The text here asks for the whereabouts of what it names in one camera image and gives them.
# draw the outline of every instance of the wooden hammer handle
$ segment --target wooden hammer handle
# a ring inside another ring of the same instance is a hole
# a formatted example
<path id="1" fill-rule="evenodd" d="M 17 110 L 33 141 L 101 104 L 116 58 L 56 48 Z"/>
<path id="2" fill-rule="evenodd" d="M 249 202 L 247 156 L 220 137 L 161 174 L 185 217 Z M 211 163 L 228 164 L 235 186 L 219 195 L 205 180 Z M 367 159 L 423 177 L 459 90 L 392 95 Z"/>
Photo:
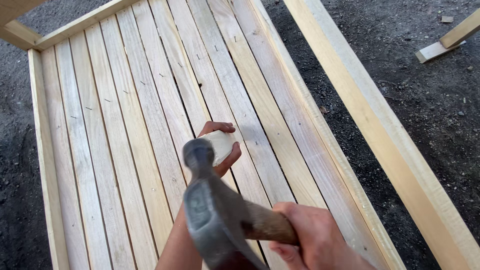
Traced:
<path id="1" fill-rule="evenodd" d="M 284 244 L 299 245 L 297 233 L 287 218 L 257 204 L 245 201 L 252 224 L 243 224 L 247 239 L 278 241 Z"/>

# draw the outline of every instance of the wooden crate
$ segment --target wooden crate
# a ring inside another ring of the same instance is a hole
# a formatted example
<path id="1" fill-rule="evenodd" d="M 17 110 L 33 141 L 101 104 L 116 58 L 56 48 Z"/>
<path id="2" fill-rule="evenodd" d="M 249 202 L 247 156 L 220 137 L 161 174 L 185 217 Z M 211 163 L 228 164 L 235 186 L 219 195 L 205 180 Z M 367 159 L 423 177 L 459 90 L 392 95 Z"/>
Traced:
<path id="1" fill-rule="evenodd" d="M 442 268 L 478 269 L 471 233 L 323 5 L 286 3 Z M 246 199 L 328 207 L 375 267 L 405 268 L 260 0 L 114 0 L 45 37 L 2 23 L 29 49 L 55 269 L 153 269 L 191 178 L 181 149 L 206 121 L 237 128 L 243 154 L 223 179 Z"/>

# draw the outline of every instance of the unfinished wood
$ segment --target unfinished wood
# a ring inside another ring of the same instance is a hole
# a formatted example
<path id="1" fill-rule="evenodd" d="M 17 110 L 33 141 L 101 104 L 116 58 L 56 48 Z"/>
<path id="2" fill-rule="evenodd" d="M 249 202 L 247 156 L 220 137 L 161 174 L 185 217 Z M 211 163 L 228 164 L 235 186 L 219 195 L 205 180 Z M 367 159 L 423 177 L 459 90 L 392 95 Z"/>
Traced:
<path id="1" fill-rule="evenodd" d="M 420 60 L 420 62 L 423 64 L 427 61 L 432 60 L 433 58 L 439 57 L 440 55 L 442 55 L 444 53 L 447 53 L 447 52 L 449 52 L 453 49 L 456 49 L 456 48 L 460 47 L 460 45 L 465 44 L 465 43 L 466 43 L 466 41 L 462 41 L 458 45 L 452 46 L 449 49 L 445 49 L 445 47 L 442 45 L 442 43 L 440 41 L 437 41 L 436 43 L 433 43 L 432 45 L 417 51 L 417 53 L 415 53 L 415 55 Z"/>
<path id="2" fill-rule="evenodd" d="M 78 96 L 69 41 L 64 40 L 55 45 L 55 51 L 90 265 L 93 269 L 111 269 L 96 178 Z"/>
<path id="3" fill-rule="evenodd" d="M 195 74 L 183 48 L 177 27 L 173 22 L 167 0 L 149 0 L 149 3 L 156 21 L 158 34 L 162 39 L 181 98 L 188 112 L 193 132 L 195 136 L 198 136 L 205 122 L 210 120 L 207 106 L 198 83 L 194 79 Z"/>
<path id="4" fill-rule="evenodd" d="M 153 269 L 157 263 L 155 243 L 142 200 L 100 24 L 89 27 L 85 33 L 135 262 L 138 269 Z"/>
<path id="5" fill-rule="evenodd" d="M 445 36 L 440 38 L 442 45 L 449 49 L 460 44 L 465 39 L 480 30 L 480 9 L 477 9 L 472 15 L 467 17 L 459 25 L 455 26 Z"/>
<path id="6" fill-rule="evenodd" d="M 123 44 L 133 75 L 138 99 L 142 106 L 148 133 L 173 219 L 176 218 L 187 188 L 179 159 L 170 136 L 162 104 L 158 98 L 152 72 L 143 49 L 132 7 L 117 13 Z"/>
<path id="7" fill-rule="evenodd" d="M 105 5 L 83 15 L 82 17 L 68 23 L 65 26 L 53 31 L 35 42 L 39 49 L 46 49 L 58 42 L 84 30 L 85 28 L 100 22 L 101 20 L 115 14 L 115 12 L 124 9 L 138 0 L 112 0 Z"/>
<path id="8" fill-rule="evenodd" d="M 115 15 L 101 21 L 101 27 L 150 225 L 160 254 L 173 226 L 172 216 Z"/>
<path id="9" fill-rule="evenodd" d="M 194 138 L 187 113 L 180 99 L 175 79 L 168 65 L 160 36 L 158 35 L 152 11 L 147 0 L 142 0 L 134 5 L 133 13 L 142 38 L 148 64 L 152 71 L 158 96 L 162 103 L 163 112 L 170 128 L 173 143 L 183 169 L 185 180 L 192 179 L 190 169 L 183 163 L 183 146 Z"/>
<path id="10" fill-rule="evenodd" d="M 45 0 L 1 0 L 0 26 L 6 25 Z"/>
<path id="11" fill-rule="evenodd" d="M 15 45 L 23 50 L 35 48 L 35 41 L 42 36 L 23 25 L 17 20 L 13 20 L 4 26 L 0 26 L 0 38 Z"/>
<path id="12" fill-rule="evenodd" d="M 72 270 L 90 269 L 60 92 L 55 48 L 51 47 L 41 55 L 68 261 Z"/>
<path id="13" fill-rule="evenodd" d="M 30 66 L 30 84 L 32 87 L 32 104 L 35 119 L 36 145 L 38 150 L 38 166 L 42 182 L 43 202 L 45 205 L 45 221 L 55 270 L 70 269 L 68 263 L 67 245 L 61 215 L 60 195 L 55 173 L 52 138 L 48 120 L 47 102 L 43 84 L 42 60 L 36 50 L 28 51 Z"/>
<path id="14" fill-rule="evenodd" d="M 403 264 L 397 250 L 395 249 L 384 226 L 378 218 L 375 209 L 373 209 L 370 200 L 365 194 L 365 191 L 353 172 L 349 162 L 347 161 L 347 158 L 343 154 L 340 145 L 338 145 L 337 140 L 333 136 L 330 127 L 327 125 L 310 91 L 305 85 L 305 82 L 297 70 L 295 63 L 287 51 L 287 48 L 285 48 L 285 45 L 278 35 L 275 26 L 268 17 L 263 4 L 259 0 L 254 0 L 252 7 L 257 16 L 261 18 L 260 22 L 263 22 L 263 27 L 266 33 L 270 34 L 270 40 L 272 44 L 274 44 L 274 48 L 277 51 L 277 56 L 285 69 L 284 72 L 288 74 L 288 77 L 292 83 L 292 90 L 296 92 L 303 106 L 307 110 L 316 131 L 322 138 L 322 141 L 330 154 L 330 158 L 333 160 L 336 169 L 340 173 L 342 180 L 353 197 L 357 205 L 357 209 L 360 211 L 365 223 L 370 228 L 370 231 L 376 240 L 379 249 L 382 251 L 384 258 L 388 263 L 388 266 L 391 269 L 405 269 L 405 265 Z"/>
<path id="15" fill-rule="evenodd" d="M 443 269 L 478 269 L 480 248 L 319 1 L 287 7 Z"/>
<path id="16" fill-rule="evenodd" d="M 114 269 L 134 269 L 132 249 L 83 31 L 70 37 L 80 104 Z"/>
<path id="17" fill-rule="evenodd" d="M 308 116 L 274 48 L 268 26 L 248 1 L 233 1 L 233 11 L 270 86 L 283 117 L 322 191 L 345 241 L 376 268 L 388 268 L 370 229 Z"/>

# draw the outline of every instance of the hammer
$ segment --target hammer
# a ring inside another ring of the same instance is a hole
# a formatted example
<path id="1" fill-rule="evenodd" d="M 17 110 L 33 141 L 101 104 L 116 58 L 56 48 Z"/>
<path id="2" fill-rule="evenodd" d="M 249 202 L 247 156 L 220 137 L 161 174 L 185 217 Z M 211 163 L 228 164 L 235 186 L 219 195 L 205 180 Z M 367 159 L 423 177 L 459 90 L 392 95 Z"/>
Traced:
<path id="1" fill-rule="evenodd" d="M 183 196 L 187 227 L 210 270 L 267 267 L 245 239 L 299 245 L 290 222 L 280 213 L 246 201 L 213 170 L 213 147 L 197 138 L 183 147 L 192 181 Z"/>

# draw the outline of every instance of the soil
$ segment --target soil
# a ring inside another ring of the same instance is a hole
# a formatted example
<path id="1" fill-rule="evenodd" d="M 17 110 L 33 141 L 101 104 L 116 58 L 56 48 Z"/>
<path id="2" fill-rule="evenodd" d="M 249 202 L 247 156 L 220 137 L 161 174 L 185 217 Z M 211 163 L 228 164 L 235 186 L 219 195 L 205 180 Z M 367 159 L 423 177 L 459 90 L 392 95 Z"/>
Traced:
<path id="1" fill-rule="evenodd" d="M 45 35 L 107 1 L 51 0 L 19 21 Z M 262 1 L 406 267 L 439 269 L 284 3 Z M 415 57 L 480 1 L 323 3 L 480 241 L 480 34 L 429 63 Z M 0 269 L 51 269 L 28 60 L 3 40 L 0 55 Z"/>

